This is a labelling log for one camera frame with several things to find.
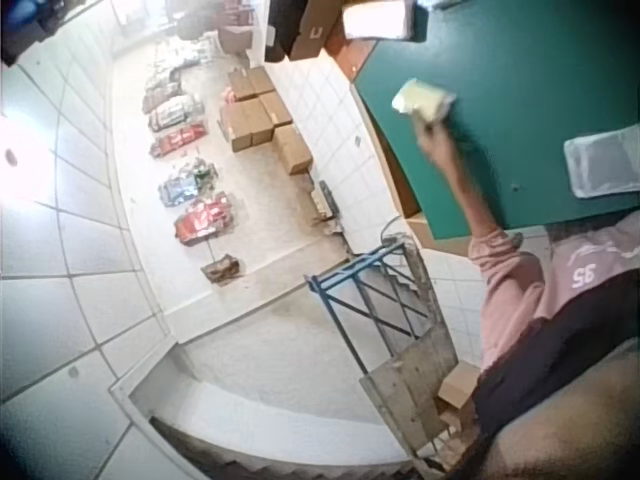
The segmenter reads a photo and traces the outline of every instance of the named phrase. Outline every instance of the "green tabletop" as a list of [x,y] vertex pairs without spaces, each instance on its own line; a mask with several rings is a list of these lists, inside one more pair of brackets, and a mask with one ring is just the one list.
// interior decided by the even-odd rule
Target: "green tabletop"
[[638,122],[640,27],[614,0],[469,0],[432,13],[423,43],[381,41],[356,87],[398,156],[435,238],[468,230],[391,100],[412,77],[457,94],[449,116],[469,168],[507,228],[639,205],[574,197],[563,153],[576,136]]

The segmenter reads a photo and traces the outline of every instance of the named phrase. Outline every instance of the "white tile wall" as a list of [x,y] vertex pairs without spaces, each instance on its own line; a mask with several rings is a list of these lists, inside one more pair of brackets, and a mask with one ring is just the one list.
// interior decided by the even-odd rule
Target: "white tile wall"
[[76,128],[89,138],[100,150],[105,150],[104,125],[102,119],[96,117],[85,102],[83,102],[73,88],[64,92],[62,99],[62,114]]
[[64,91],[64,78],[48,55],[44,43],[36,42],[18,60],[33,78],[38,87],[49,97],[49,100],[59,106]]
[[3,438],[31,478],[94,478],[128,425],[107,389],[115,377],[98,352],[2,406]]
[[121,377],[142,360],[160,340],[164,332],[155,318],[132,328],[126,335],[114,338],[104,345],[102,351],[111,368]]
[[162,455],[135,427],[129,430],[109,460],[99,480],[149,478],[153,480],[189,480]]
[[56,211],[27,201],[7,201],[2,215],[5,275],[66,273]]
[[2,290],[3,397],[93,347],[69,279],[12,280]]
[[77,277],[73,284],[98,342],[151,316],[151,307],[133,272]]
[[118,226],[109,188],[59,161],[57,175],[58,207],[83,217]]
[[104,118],[104,100],[102,95],[98,93],[91,83],[91,80],[87,77],[87,74],[84,73],[77,63],[74,63],[71,70],[69,70],[67,81],[91,111],[98,118]]
[[104,153],[64,117],[58,130],[58,154],[93,178],[109,183]]
[[[19,166],[0,196],[1,424],[30,478],[96,478],[129,424],[108,388],[165,335],[102,151],[113,152],[104,98],[117,28],[98,2],[2,66]],[[104,274],[116,270],[126,273]]]
[[[311,175],[324,180],[340,208],[344,233],[355,253],[377,247],[380,232],[398,215],[386,185],[349,82],[323,51],[315,59],[266,65],[314,156]],[[397,221],[388,233],[410,233]],[[550,259],[549,241],[542,227],[522,229],[523,249]],[[480,271],[468,259],[430,250],[423,258],[436,295],[452,331],[458,354],[479,365],[480,309],[486,287]]]
[[18,68],[2,65],[2,113],[30,127],[50,150],[56,146],[58,112],[47,97]]
[[71,273],[133,268],[118,229],[66,213],[60,214],[60,229]]

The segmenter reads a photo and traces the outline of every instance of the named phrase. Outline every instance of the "small cardboard box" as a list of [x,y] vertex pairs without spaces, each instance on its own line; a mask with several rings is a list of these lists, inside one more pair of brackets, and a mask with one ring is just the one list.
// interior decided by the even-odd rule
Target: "small cardboard box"
[[298,36],[291,51],[290,60],[317,57],[329,37],[333,24],[342,12],[343,0],[309,0],[300,20]]
[[240,102],[245,119],[251,132],[251,145],[260,145],[271,141],[273,137],[273,122],[267,111],[262,106],[262,102],[253,98]]
[[240,103],[220,107],[220,130],[231,144],[231,150],[239,152],[251,146],[251,129]]
[[293,122],[291,114],[289,113],[289,110],[287,110],[287,107],[282,101],[280,95],[278,95],[278,92],[265,93],[260,95],[259,98],[275,128],[282,127],[283,125],[288,125]]
[[276,89],[264,67],[250,68],[247,71],[247,76],[249,77],[249,81],[251,82],[253,91],[256,95],[273,92]]
[[276,128],[273,143],[289,175],[304,173],[313,163],[311,151],[295,125]]
[[480,369],[460,362],[445,377],[438,390],[436,408],[440,419],[458,431],[473,424],[475,415],[471,394],[476,388]]
[[233,94],[236,97],[236,101],[241,102],[249,98],[254,98],[256,92],[253,89],[253,84],[247,75],[247,71],[244,68],[238,70],[232,70],[228,73],[229,85]]

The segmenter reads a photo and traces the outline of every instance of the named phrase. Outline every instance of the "blue metal frame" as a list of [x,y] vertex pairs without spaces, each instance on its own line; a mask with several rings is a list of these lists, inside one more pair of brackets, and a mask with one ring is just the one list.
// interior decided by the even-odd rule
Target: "blue metal frame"
[[[334,272],[330,272],[330,273],[319,275],[319,276],[317,275],[305,276],[307,284],[309,285],[309,289],[312,292],[318,294],[318,296],[320,297],[320,300],[322,301],[323,305],[327,309],[327,312],[329,313],[329,317],[331,317],[331,320],[333,320],[333,322],[335,323],[338,329],[338,332],[340,332],[342,339],[347,345],[347,348],[353,355],[353,358],[358,364],[358,367],[360,367],[360,370],[362,370],[362,373],[364,373],[365,375],[369,373],[367,370],[367,367],[365,366],[364,362],[362,361],[362,358],[358,354],[358,351],[355,348],[353,342],[349,338],[349,335],[347,334],[344,326],[342,325],[342,322],[340,321],[340,317],[336,313],[336,310],[333,308],[334,304],[344,307],[352,312],[355,312],[373,321],[373,323],[375,324],[378,330],[378,333],[380,334],[380,337],[382,338],[383,343],[385,344],[391,356],[394,356],[398,352],[394,352],[393,346],[389,341],[387,333],[383,327],[389,328],[403,335],[407,335],[409,337],[417,339],[418,336],[416,335],[415,329],[411,324],[411,320],[407,312],[412,312],[416,315],[429,318],[428,315],[426,315],[424,312],[421,312],[420,310],[417,310],[411,305],[407,305],[402,301],[402,298],[400,297],[400,292],[398,291],[398,288],[394,283],[394,281],[391,279],[390,272],[393,272],[397,276],[413,284],[415,284],[415,281],[413,280],[413,278],[411,278],[404,272],[401,272],[394,266],[389,265],[387,262],[385,262],[385,259],[389,255],[402,255],[406,259],[404,243],[402,241],[398,241],[393,245],[388,245],[388,246],[381,245],[369,253],[360,255],[359,257],[355,258],[354,260],[352,260],[351,262],[349,262],[348,264],[344,265],[342,268]],[[362,272],[364,272],[368,268],[372,268],[375,266],[380,267],[382,274],[385,276],[385,278],[387,278],[387,280],[391,284],[391,288],[394,293],[393,295],[390,295],[387,292],[384,292],[379,288],[374,287],[373,285],[370,285],[369,283],[363,281],[360,278],[359,275]],[[360,297],[362,298],[362,301],[366,307],[366,311],[354,305],[351,305],[350,303],[340,298],[337,298],[336,296],[330,293],[332,289],[348,281],[354,282],[355,287],[360,293]],[[381,295],[387,298],[388,300],[392,300],[398,303],[402,310],[402,315],[405,319],[408,330],[405,330],[402,327],[394,325],[393,323],[380,318],[380,316],[376,312],[373,302],[371,301],[371,298],[369,297],[369,291],[375,292],[376,294]]]

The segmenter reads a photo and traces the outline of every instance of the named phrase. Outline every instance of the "stack of cardboard boxes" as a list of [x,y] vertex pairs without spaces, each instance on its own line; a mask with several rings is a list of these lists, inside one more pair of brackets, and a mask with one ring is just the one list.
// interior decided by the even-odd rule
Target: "stack of cardboard boxes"
[[236,102],[220,108],[220,128],[239,152],[273,139],[290,175],[306,172],[313,158],[264,67],[234,70],[229,83]]

